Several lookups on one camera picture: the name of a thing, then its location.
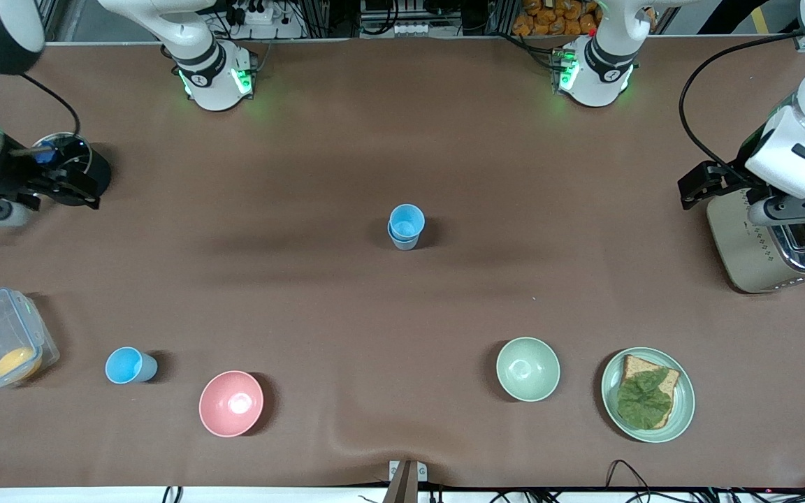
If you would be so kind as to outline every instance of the plate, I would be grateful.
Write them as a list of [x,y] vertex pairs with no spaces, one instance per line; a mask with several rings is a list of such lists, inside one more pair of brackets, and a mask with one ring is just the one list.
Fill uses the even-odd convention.
[[[623,378],[623,362],[626,360],[627,354],[679,370],[681,374],[676,382],[673,394],[673,411],[670,413],[667,425],[660,430],[640,430],[630,426],[620,417],[620,414],[617,414],[617,390],[620,388],[620,380]],[[675,439],[675,437],[683,434],[688,429],[691,419],[694,417],[694,388],[691,386],[691,379],[688,378],[688,373],[669,354],[650,347],[624,349],[611,358],[607,366],[604,367],[604,374],[601,376],[601,399],[604,401],[604,408],[607,409],[607,413],[614,420],[614,423],[627,435],[642,442],[653,444],[670,442],[670,440]]]

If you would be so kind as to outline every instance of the plastic cup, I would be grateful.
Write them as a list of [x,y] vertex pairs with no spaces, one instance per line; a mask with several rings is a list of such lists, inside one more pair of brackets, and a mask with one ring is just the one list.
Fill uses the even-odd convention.
[[403,251],[407,251],[407,249],[415,248],[415,245],[418,244],[418,236],[415,238],[409,239],[408,241],[400,241],[393,236],[393,230],[390,229],[390,223],[387,223],[387,233],[390,235],[390,240],[393,241],[393,244],[396,248],[402,249]]
[[121,347],[105,363],[105,375],[114,384],[145,382],[157,373],[157,360],[134,347]]
[[424,230],[424,213],[413,204],[400,204],[390,212],[387,233],[399,249],[412,249]]

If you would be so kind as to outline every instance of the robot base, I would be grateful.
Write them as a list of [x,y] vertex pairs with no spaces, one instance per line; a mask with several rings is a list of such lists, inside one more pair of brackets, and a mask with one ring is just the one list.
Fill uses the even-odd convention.
[[584,61],[586,45],[590,40],[588,35],[582,35],[563,47],[563,57],[553,57],[553,64],[560,64],[565,68],[552,70],[552,85],[556,92],[570,95],[581,105],[610,105],[629,86],[629,77],[634,66],[623,71],[613,82],[602,82]]
[[230,63],[213,78],[210,86],[201,88],[182,77],[189,98],[211,112],[228,110],[242,99],[252,99],[256,79],[252,64],[252,60],[256,63],[256,55],[252,57],[250,51],[232,41],[220,41],[219,44],[226,49],[226,60]]

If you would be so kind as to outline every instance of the bread slice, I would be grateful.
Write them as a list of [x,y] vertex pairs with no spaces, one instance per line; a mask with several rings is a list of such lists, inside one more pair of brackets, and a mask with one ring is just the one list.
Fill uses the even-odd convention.
[[[627,354],[626,360],[623,362],[623,379],[621,382],[635,376],[639,372],[648,372],[648,370],[657,369],[662,369],[662,365],[651,363],[648,360],[642,360],[639,357],[632,356],[632,354]],[[670,400],[673,400],[673,395],[676,391],[676,382],[679,380],[679,376],[679,370],[670,369],[670,372],[667,373],[667,378],[658,386],[659,391],[667,394]],[[655,424],[652,430],[660,430],[662,427],[666,426],[672,411],[673,407],[670,407],[670,410],[664,415],[664,419],[660,420],[660,423]]]

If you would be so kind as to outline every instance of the orange food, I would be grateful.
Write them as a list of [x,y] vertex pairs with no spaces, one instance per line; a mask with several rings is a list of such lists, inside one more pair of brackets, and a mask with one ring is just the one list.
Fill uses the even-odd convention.
[[539,10],[543,7],[542,0],[523,0],[523,9],[529,13],[531,10]]
[[590,33],[597,28],[598,25],[595,24],[595,16],[592,14],[583,14],[582,17],[579,18],[579,31],[582,33]]
[[565,32],[565,18],[557,18],[549,26],[549,35],[563,35]]
[[557,16],[555,16],[555,11],[550,9],[543,9],[539,15],[536,16],[536,22],[541,24],[551,24],[555,22]]
[[514,25],[512,25],[512,33],[517,35],[518,37],[526,37],[530,35],[531,29],[533,27],[533,18],[527,16],[526,14],[521,14],[517,18],[514,19]]
[[579,14],[582,14],[582,2],[572,0],[570,7],[565,10],[565,18],[569,20],[579,19]]
[[578,20],[565,20],[565,35],[579,35]]

